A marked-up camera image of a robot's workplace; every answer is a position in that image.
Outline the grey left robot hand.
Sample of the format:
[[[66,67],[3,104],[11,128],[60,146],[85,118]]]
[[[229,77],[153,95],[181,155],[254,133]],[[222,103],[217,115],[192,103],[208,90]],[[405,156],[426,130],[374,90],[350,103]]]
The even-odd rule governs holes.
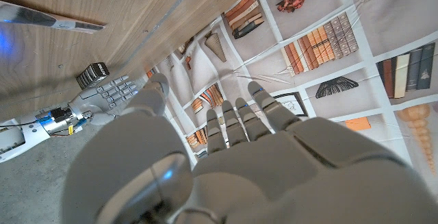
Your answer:
[[[207,112],[207,157],[191,165],[148,80],[71,164],[63,223],[436,223],[424,180],[384,146],[324,118],[299,119],[257,82]]]

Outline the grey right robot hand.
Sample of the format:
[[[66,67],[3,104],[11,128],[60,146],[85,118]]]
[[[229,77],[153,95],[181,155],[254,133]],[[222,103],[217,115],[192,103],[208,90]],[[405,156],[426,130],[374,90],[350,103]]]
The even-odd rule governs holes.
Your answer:
[[[118,117],[112,110],[138,92],[136,84],[128,78],[128,75],[123,75],[106,84],[82,90],[68,102],[68,107],[79,120],[88,120],[91,125],[106,125]]]

